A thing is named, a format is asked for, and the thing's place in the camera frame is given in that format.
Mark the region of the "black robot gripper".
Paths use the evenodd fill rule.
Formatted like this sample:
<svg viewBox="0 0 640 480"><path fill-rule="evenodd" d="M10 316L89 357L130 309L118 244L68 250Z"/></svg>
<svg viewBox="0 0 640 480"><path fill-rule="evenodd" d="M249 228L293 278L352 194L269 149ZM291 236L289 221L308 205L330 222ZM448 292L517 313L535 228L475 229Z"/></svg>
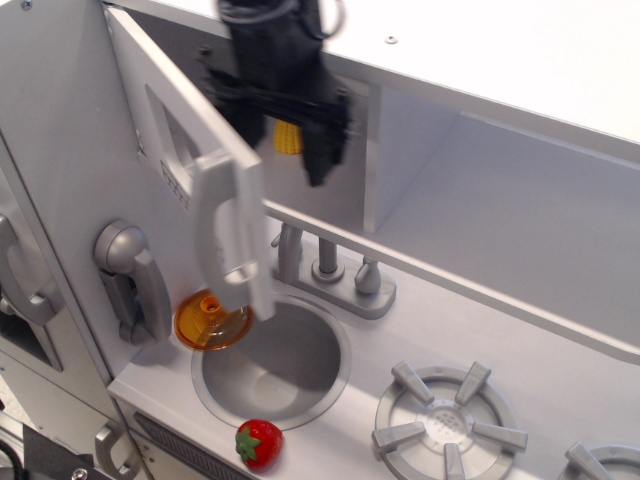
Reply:
<svg viewBox="0 0 640 480"><path fill-rule="evenodd" d="M349 94L321 61L324 41L344 24L344 3L336 8L336 25L327 32L317 1L220 1L233 66L201 56L214 105L251 148L264 138L267 116L302 129L312 187L342 162L350 122Z"/></svg>

